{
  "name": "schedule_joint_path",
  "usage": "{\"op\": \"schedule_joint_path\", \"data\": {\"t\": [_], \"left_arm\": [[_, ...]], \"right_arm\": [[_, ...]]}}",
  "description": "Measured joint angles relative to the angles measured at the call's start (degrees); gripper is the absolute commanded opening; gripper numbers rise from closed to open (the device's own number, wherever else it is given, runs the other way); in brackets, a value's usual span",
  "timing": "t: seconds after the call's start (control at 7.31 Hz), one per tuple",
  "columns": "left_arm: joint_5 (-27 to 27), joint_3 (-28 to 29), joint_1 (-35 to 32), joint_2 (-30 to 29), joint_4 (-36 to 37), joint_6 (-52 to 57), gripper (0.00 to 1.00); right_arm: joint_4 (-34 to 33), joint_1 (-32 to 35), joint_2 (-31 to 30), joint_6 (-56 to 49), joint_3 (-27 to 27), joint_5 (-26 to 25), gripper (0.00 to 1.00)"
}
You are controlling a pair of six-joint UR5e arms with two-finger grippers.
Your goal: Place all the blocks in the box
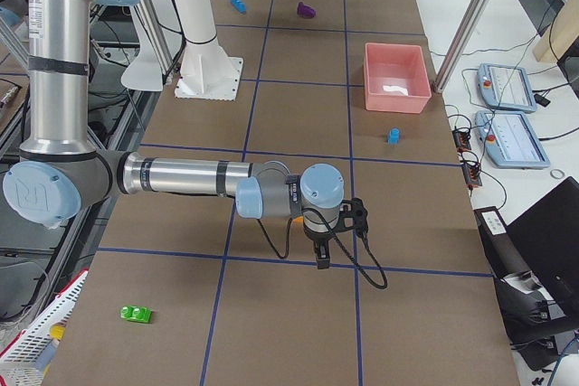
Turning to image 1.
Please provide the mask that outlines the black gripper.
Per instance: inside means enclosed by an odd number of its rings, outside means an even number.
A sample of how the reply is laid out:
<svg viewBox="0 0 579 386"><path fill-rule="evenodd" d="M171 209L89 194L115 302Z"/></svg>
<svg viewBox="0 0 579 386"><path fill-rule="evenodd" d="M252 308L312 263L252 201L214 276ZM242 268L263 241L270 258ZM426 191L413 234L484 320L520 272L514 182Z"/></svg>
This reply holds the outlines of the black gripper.
<svg viewBox="0 0 579 386"><path fill-rule="evenodd" d="M336 233L324 223L317 223L309 218L304 219L304 232L313 242L317 269L328 268L330 264L329 241Z"/></svg>

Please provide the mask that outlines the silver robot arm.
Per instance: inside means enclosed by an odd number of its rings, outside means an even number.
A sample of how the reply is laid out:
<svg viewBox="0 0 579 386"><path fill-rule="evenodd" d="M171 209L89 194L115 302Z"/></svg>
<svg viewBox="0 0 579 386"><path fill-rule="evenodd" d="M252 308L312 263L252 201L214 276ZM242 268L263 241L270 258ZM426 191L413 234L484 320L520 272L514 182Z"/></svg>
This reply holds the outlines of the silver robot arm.
<svg viewBox="0 0 579 386"><path fill-rule="evenodd" d="M139 0L28 0L31 126L3 180L7 203L55 227L117 194L162 192L233 198L243 218L301 218L319 268L341 231L344 181L332 165L291 174L278 162L146 158L99 150L88 139L90 7Z"/></svg>

